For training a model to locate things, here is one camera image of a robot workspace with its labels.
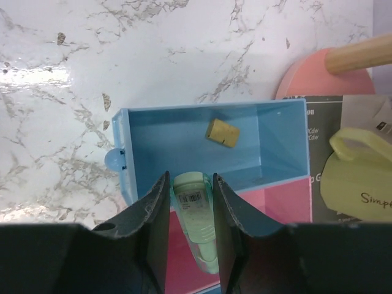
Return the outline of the pink drawer box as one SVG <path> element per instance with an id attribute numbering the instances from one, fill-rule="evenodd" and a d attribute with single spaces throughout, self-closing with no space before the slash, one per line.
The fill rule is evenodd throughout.
<path id="1" fill-rule="evenodd" d="M 219 272 L 197 265 L 176 213 L 170 215 L 166 293 L 305 293 L 292 227 L 312 220 L 311 180 L 247 192 L 213 179 Z"/>

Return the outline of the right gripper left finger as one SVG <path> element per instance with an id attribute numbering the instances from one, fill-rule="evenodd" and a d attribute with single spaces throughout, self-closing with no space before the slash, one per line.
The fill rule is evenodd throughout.
<path id="1" fill-rule="evenodd" d="M 170 175 L 94 229 L 2 224 L 2 293 L 163 293 Z"/>

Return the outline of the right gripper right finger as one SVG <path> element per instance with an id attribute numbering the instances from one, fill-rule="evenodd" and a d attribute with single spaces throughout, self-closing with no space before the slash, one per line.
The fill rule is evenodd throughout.
<path id="1" fill-rule="evenodd" d="M 218 174 L 213 201 L 222 293 L 391 292 L 390 224 L 281 224 Z"/>

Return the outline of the pink wooden tiered shelf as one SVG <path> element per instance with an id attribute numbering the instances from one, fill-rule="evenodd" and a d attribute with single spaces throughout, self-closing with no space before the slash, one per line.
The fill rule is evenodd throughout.
<path id="1" fill-rule="evenodd" d="M 391 34 L 325 48 L 294 62 L 275 98 L 375 94 L 368 68 L 387 64 L 391 64 Z"/>

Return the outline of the green correction tape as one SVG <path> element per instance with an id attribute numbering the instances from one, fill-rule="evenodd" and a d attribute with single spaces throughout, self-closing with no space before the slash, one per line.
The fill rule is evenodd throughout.
<path id="1" fill-rule="evenodd" d="M 217 274 L 219 265 L 209 176 L 199 171 L 178 175 L 171 181 L 170 200 L 198 267 L 205 273 Z"/>

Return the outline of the light blue drawer box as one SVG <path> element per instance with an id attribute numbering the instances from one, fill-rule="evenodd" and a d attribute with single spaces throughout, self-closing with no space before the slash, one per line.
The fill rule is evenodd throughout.
<path id="1" fill-rule="evenodd" d="M 240 129 L 234 148 L 205 137 L 215 118 Z M 112 127 L 115 147 L 105 165 L 119 175 L 127 205 L 144 197 L 165 172 L 219 174 L 239 192 L 310 174 L 304 99 L 123 108 Z"/>

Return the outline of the yellow eraser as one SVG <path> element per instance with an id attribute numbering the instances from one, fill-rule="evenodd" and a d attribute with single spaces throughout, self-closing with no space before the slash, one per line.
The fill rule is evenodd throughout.
<path id="1" fill-rule="evenodd" d="M 239 128 L 215 118 L 210 121 L 205 137 L 228 148 L 234 148 L 239 134 Z"/>

